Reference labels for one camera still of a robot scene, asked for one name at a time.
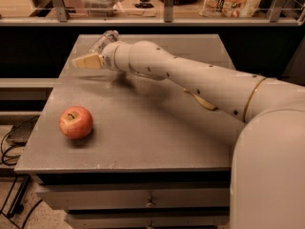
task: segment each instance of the shelf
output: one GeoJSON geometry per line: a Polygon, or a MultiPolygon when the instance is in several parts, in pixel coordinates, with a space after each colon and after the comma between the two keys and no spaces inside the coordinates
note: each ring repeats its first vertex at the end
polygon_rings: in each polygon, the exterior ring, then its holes
{"type": "Polygon", "coordinates": [[[196,0],[185,5],[175,5],[173,0],[165,0],[165,3],[161,0],[150,0],[149,2],[153,5],[151,9],[138,9],[135,4],[138,4],[139,0],[31,0],[32,8],[28,12],[29,16],[3,14],[0,26],[39,24],[46,26],[274,27],[301,26],[305,20],[305,0],[258,0],[257,7],[253,5],[254,0],[214,1],[224,4],[230,2],[231,7],[230,9],[221,7],[219,12],[220,8],[207,5],[209,0],[196,0]]]}

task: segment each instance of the black cable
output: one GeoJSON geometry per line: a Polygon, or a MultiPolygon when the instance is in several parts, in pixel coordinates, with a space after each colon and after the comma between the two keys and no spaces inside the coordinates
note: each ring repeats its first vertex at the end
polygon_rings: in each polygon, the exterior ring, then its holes
{"type": "Polygon", "coordinates": [[[14,187],[14,185],[15,185],[17,179],[18,179],[18,177],[15,177],[15,179],[14,179],[14,181],[13,181],[11,187],[10,187],[10,190],[9,190],[9,192],[8,192],[8,195],[7,195],[5,201],[4,201],[3,205],[2,205],[2,208],[1,208],[1,210],[0,210],[0,214],[3,215],[11,224],[13,224],[15,227],[17,227],[17,229],[21,229],[15,222],[13,222],[10,218],[8,218],[8,216],[3,212],[3,210],[4,210],[4,208],[5,208],[6,204],[7,204],[7,202],[8,202],[8,200],[9,200],[10,194],[11,194],[11,192],[12,192],[12,189],[13,189],[13,187],[14,187]]]}
{"type": "Polygon", "coordinates": [[[6,214],[1,211],[1,215],[3,215],[11,224],[13,224],[17,229],[21,229],[15,222],[13,222],[6,214]]]}
{"type": "Polygon", "coordinates": [[[39,115],[30,118],[29,120],[21,123],[19,126],[16,126],[16,127],[12,128],[8,133],[6,133],[3,136],[2,140],[1,140],[1,143],[0,143],[0,151],[1,151],[1,154],[2,154],[0,164],[5,164],[7,166],[13,166],[13,165],[17,164],[17,161],[18,161],[20,156],[9,156],[8,152],[10,150],[14,149],[14,148],[18,148],[18,147],[21,147],[21,146],[20,145],[12,145],[6,151],[4,151],[3,150],[3,142],[7,138],[8,135],[12,134],[14,131],[16,131],[18,128],[22,127],[23,125],[31,123],[35,118],[38,118],[38,117],[39,117],[39,115]]]}
{"type": "Polygon", "coordinates": [[[30,218],[30,216],[31,216],[31,213],[37,208],[37,206],[38,206],[42,201],[43,201],[43,200],[40,199],[40,200],[38,200],[38,201],[34,204],[34,206],[32,206],[32,208],[30,209],[29,213],[27,214],[25,220],[23,221],[23,224],[22,224],[22,226],[21,226],[21,229],[25,229],[26,224],[27,224],[27,222],[28,222],[28,220],[29,220],[29,218],[30,218]]]}

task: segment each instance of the apple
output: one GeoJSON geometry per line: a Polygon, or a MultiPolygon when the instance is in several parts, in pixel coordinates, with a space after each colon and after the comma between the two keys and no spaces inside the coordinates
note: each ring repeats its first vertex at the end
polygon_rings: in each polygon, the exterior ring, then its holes
{"type": "Polygon", "coordinates": [[[58,125],[67,138],[81,139],[92,131],[92,114],[84,107],[72,106],[60,115],[58,125]]]}

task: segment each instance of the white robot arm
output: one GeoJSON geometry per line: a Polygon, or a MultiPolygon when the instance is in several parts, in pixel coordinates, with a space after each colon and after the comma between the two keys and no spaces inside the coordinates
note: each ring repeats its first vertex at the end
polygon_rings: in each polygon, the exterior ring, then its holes
{"type": "Polygon", "coordinates": [[[105,47],[110,70],[170,79],[248,123],[232,164],[231,229],[305,225],[305,88],[176,57],[149,41],[105,47]]]}

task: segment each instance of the glass panel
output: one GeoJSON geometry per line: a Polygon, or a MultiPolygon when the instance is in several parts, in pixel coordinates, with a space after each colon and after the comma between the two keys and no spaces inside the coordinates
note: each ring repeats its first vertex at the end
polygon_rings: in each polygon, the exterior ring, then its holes
{"type": "Polygon", "coordinates": [[[30,0],[0,0],[1,17],[27,17],[33,10],[30,0]]]}
{"type": "Polygon", "coordinates": [[[163,18],[163,3],[160,0],[151,0],[145,4],[139,0],[64,0],[64,3],[71,18],[163,18]]]}
{"type": "MultiPolygon", "coordinates": [[[[2,18],[46,17],[59,21],[67,19],[105,19],[113,22],[164,23],[164,13],[170,21],[199,23],[244,23],[277,21],[277,12],[271,14],[275,0],[172,0],[173,7],[164,10],[164,0],[0,0],[2,18]]],[[[304,20],[305,0],[277,0],[279,17],[304,20]]]]}

